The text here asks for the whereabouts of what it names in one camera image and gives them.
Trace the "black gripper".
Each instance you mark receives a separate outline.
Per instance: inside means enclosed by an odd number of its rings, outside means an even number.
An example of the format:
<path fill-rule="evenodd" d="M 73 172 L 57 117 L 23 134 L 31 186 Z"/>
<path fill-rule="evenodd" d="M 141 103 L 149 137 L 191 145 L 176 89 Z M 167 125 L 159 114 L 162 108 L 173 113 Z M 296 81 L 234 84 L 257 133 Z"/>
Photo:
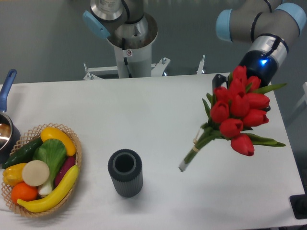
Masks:
<path fill-rule="evenodd" d="M 263 52 L 258 50 L 247 52 L 240 61 L 239 66 L 246 67 L 248 79 L 252 76 L 258 77 L 260 87 L 268 86 L 278 70 L 277 62 L 271 56 L 266 57 Z M 216 74 L 212 80 L 213 94 L 214 90 L 224 83 L 228 86 L 228 77 Z"/>

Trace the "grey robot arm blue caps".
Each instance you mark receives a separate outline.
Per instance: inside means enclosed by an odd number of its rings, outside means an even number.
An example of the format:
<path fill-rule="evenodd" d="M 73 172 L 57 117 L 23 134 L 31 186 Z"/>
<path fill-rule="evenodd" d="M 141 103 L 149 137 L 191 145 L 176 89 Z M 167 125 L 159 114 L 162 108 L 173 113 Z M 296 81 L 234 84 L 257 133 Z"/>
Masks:
<path fill-rule="evenodd" d="M 161 76 L 167 60 L 152 64 L 152 43 L 158 35 L 154 18 L 141 0 L 93 0 L 83 13 L 89 30 L 114 48 L 120 78 Z M 216 21 L 219 39 L 250 42 L 240 62 L 247 76 L 257 76 L 267 89 L 289 48 L 307 21 L 304 10 L 282 0 L 247 0 L 237 10 L 222 11 Z"/>

